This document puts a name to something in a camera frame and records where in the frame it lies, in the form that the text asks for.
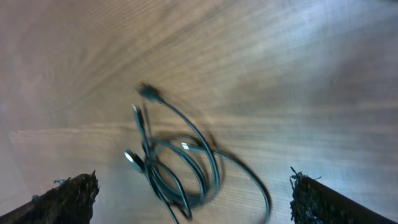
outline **cable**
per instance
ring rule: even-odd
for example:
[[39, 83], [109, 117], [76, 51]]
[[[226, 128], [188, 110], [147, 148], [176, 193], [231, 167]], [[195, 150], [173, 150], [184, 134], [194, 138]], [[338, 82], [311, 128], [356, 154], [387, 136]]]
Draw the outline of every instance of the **cable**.
[[[148, 137], [145, 131], [144, 116], [142, 115], [142, 111], [133, 105], [134, 117], [138, 129], [142, 135], [142, 148], [146, 156], [145, 159], [142, 160], [137, 154], [131, 152], [130, 150], [126, 150], [124, 155], [134, 168], [146, 176], [150, 187], [156, 196], [166, 205], [174, 222], [176, 224], [179, 223], [172, 210], [172, 207], [177, 207], [186, 219], [192, 220], [193, 208], [204, 205], [217, 196], [218, 192], [220, 191], [220, 174], [218, 172], [218, 166], [215, 159], [216, 154], [217, 156], [225, 158], [240, 167], [259, 187], [266, 203], [266, 217], [264, 219], [264, 223], [267, 223], [271, 214], [270, 196], [264, 184], [254, 174], [254, 172], [232, 154], [210, 149], [209, 144], [197, 127], [178, 109], [166, 102], [155, 88], [149, 85], [143, 85], [143, 87], [139, 90], [139, 93], [147, 100], [161, 103], [170, 108], [172, 111], [178, 114], [197, 135], [197, 138], [189, 134], [178, 134], [168, 139]], [[172, 141], [180, 141], [184, 150], [172, 144]], [[186, 193], [177, 176], [165, 164], [158, 160], [157, 155], [165, 148], [173, 150], [173, 152], [180, 156], [180, 158], [187, 163], [189, 168], [191, 168], [192, 172], [198, 179], [200, 188], [199, 194]], [[185, 152], [185, 150], [204, 153], [207, 155], [213, 173], [213, 178], [210, 183], [208, 182], [199, 165]], [[173, 188], [161, 176], [160, 170], [163, 170], [172, 178], [177, 186], [177, 189]]]

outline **wood grain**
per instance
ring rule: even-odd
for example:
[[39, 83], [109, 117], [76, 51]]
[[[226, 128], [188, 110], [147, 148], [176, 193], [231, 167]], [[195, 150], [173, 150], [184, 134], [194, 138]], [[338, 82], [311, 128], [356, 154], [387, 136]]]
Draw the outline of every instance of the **wood grain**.
[[[398, 221], [397, 10], [368, 0], [0, 0], [0, 148], [13, 161], [0, 177], [42, 194], [95, 169], [92, 223], [172, 223], [123, 156], [142, 154], [131, 103], [147, 82], [261, 177], [270, 223], [290, 223], [290, 166]], [[155, 133], [188, 131], [147, 106]], [[182, 162], [164, 160], [195, 188]], [[255, 185], [227, 162], [224, 175], [193, 223], [257, 223]], [[0, 186], [0, 207], [21, 201]]]

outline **coiled cable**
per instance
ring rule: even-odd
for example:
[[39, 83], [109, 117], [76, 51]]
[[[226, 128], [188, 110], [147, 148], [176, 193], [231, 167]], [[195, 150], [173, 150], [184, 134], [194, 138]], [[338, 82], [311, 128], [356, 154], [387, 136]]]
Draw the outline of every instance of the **coiled cable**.
[[[124, 155], [134, 168], [136, 168], [139, 172], [143, 173], [146, 176], [152, 190], [154, 191], [156, 196], [166, 205], [174, 222], [176, 224], [179, 223], [177, 217], [172, 210], [172, 207], [177, 207], [186, 219], [191, 220], [193, 208], [204, 205], [217, 196], [218, 192], [220, 191], [221, 183], [220, 173], [218, 171], [218, 166], [215, 159], [216, 154], [217, 156], [225, 158], [240, 167], [243, 171], [245, 171], [245, 173], [247, 173], [248, 176], [250, 176], [250, 178], [252, 178], [254, 183], [256, 183], [256, 185], [259, 187], [266, 203], [266, 214], [264, 223], [267, 223], [271, 213], [270, 196], [264, 184], [259, 180], [254, 172], [251, 171], [246, 165], [243, 164], [243, 162], [234, 157], [232, 154], [211, 149], [206, 139], [203, 137], [197, 127], [178, 109], [166, 102], [160, 96], [159, 92], [156, 89], [152, 88], [149, 85], [143, 85], [143, 87], [139, 90], [139, 93], [142, 97], [148, 100], [161, 103], [170, 108], [172, 111], [178, 114], [197, 135], [197, 138], [189, 134], [178, 134], [168, 139], [148, 137], [145, 130], [144, 116], [142, 115], [142, 111], [141, 109], [133, 105], [134, 117], [138, 129], [142, 135], [142, 148], [145, 152], [145, 159], [142, 160], [137, 154], [131, 152], [130, 150], [126, 150]], [[180, 141], [184, 150], [172, 144], [172, 141]], [[173, 150], [173, 152], [176, 153], [185, 163], [187, 163], [189, 168], [191, 168], [192, 172], [198, 179], [200, 187], [199, 194], [186, 193], [177, 176], [165, 164], [161, 163], [158, 160], [157, 155], [162, 152], [164, 148], [169, 148]], [[189, 156], [185, 152], [185, 150], [206, 154], [210, 162], [211, 171], [213, 173], [213, 178], [210, 183], [208, 182], [204, 172], [199, 167], [199, 165], [192, 159], [191, 156]], [[177, 189], [173, 188], [162, 177], [162, 175], [160, 174], [160, 170], [163, 170], [173, 179], [177, 186]]]

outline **wooden surface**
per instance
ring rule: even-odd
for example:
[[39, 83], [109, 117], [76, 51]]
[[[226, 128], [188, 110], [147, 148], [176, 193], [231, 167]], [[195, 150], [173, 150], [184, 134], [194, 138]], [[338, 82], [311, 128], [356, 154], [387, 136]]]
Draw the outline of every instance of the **wooden surface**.
[[[291, 223], [290, 166], [398, 221], [397, 12], [388, 0], [1, 0], [0, 212], [96, 170], [92, 223], [172, 223], [123, 155], [142, 155], [131, 103], [146, 82], [260, 176], [270, 223]], [[155, 133], [188, 130], [147, 107]], [[225, 176], [192, 223], [262, 218], [256, 186], [227, 162]]]

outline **cable plug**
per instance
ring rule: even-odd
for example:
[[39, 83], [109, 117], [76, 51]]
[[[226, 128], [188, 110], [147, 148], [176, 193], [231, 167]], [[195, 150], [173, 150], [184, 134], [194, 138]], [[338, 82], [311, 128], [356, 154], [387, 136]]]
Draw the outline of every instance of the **cable plug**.
[[134, 118], [136, 119], [137, 126], [142, 129], [145, 129], [144, 116], [142, 115], [141, 109], [139, 107], [132, 105], [132, 110], [134, 113]]
[[138, 90], [138, 93], [145, 99], [152, 102], [161, 102], [163, 101], [160, 93], [157, 89], [150, 85], [142, 84], [141, 88]]
[[126, 156], [127, 160], [131, 163], [131, 165], [138, 170], [138, 172], [143, 173], [145, 170], [144, 161], [135, 153], [133, 153], [130, 149], [124, 152], [124, 156]]

